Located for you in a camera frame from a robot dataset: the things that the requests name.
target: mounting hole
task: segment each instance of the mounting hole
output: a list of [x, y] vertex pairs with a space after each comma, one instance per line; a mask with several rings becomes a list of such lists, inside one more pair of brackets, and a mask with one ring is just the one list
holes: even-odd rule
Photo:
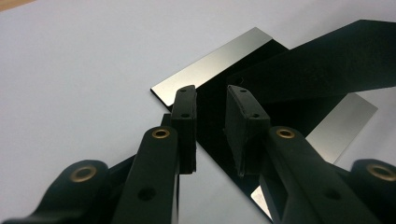
[[287, 130], [287, 129], [278, 129], [276, 134], [283, 138], [293, 138], [295, 137], [294, 132]]
[[165, 138], [167, 136], [169, 136], [171, 133], [169, 133], [168, 130], [166, 129], [157, 129], [154, 130], [154, 132], [152, 132], [152, 136], [155, 138]]
[[75, 183], [84, 182], [93, 178], [96, 175], [96, 172], [96, 167], [92, 165], [82, 166], [73, 171], [70, 175], [70, 180]]
[[396, 174], [388, 167], [379, 164], [368, 164], [367, 171], [375, 177], [386, 181], [396, 181]]
[[155, 197], [157, 192], [154, 188], [143, 188], [137, 193], [137, 197], [142, 201], [150, 201]]
[[326, 198], [328, 198], [328, 199], [336, 200], [336, 201], [338, 201], [338, 200], [341, 199], [341, 194], [338, 193], [335, 189], [327, 189], [327, 190], [324, 192], [324, 196], [325, 196]]

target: reflective metal plate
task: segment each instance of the reflective metal plate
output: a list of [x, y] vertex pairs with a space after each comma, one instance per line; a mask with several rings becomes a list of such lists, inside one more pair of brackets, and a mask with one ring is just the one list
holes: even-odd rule
[[157, 84], [151, 90], [166, 106], [170, 106], [175, 100], [178, 89], [189, 85], [200, 87], [270, 40], [272, 40], [271, 36], [258, 28], [253, 28]]

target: silver metal sheet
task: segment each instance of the silver metal sheet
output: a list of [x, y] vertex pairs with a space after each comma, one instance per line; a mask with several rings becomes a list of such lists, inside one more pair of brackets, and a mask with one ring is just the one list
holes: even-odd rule
[[258, 28], [253, 28], [157, 84], [151, 90], [165, 105], [170, 106], [175, 100], [178, 89], [189, 85], [200, 87], [270, 40], [272, 40], [271, 36]]
[[[374, 105], [358, 94], [350, 93], [306, 137], [306, 140], [325, 161], [335, 163], [376, 110]], [[260, 186], [250, 197], [268, 217], [271, 217]]]

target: white background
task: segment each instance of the white background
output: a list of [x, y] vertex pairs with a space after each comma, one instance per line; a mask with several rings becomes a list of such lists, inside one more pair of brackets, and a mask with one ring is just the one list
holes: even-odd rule
[[[68, 165], [134, 155], [166, 112], [149, 89], [257, 26], [289, 49], [358, 19], [396, 21], [395, 1], [36, 1], [0, 12], [0, 221], [32, 213]], [[396, 90], [338, 162], [396, 164]], [[180, 223], [261, 223], [198, 148]]]

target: brass insert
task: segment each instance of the brass insert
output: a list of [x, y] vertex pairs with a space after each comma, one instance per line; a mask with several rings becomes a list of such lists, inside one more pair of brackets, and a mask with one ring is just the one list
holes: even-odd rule
[[155, 138], [165, 138], [169, 136], [171, 133], [166, 129], [157, 129], [152, 132], [152, 136]]
[[96, 171], [96, 167], [92, 165], [81, 166], [70, 175], [70, 180], [76, 183], [84, 182], [93, 178]]
[[396, 181], [396, 174], [388, 169], [388, 167], [379, 164], [368, 164], [366, 166], [368, 172], [375, 177], [387, 181]]
[[294, 132], [287, 130], [287, 129], [278, 129], [276, 134], [283, 138], [293, 138], [295, 137]]

